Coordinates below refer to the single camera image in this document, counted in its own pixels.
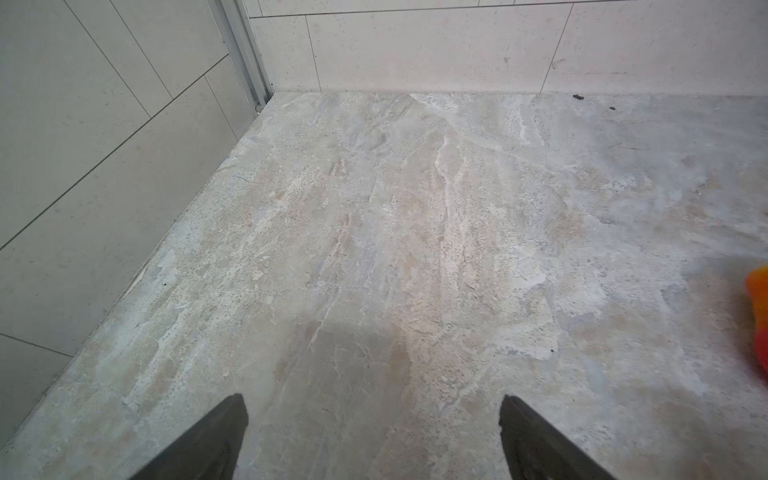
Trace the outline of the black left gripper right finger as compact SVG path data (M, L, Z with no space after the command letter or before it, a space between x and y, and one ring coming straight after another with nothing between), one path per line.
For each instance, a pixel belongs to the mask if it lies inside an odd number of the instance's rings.
M614 479L517 396L503 398L499 427L512 479Z

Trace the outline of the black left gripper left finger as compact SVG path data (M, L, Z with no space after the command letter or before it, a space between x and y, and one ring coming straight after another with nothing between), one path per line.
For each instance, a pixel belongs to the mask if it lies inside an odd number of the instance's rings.
M248 422L243 395L230 395L130 479L232 479Z

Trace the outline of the red orange fake mango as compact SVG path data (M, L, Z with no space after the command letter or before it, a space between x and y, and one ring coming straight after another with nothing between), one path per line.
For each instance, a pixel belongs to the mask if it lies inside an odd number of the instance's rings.
M751 301L755 319L754 351L759 365L768 370L768 267L761 266L749 273L745 286Z

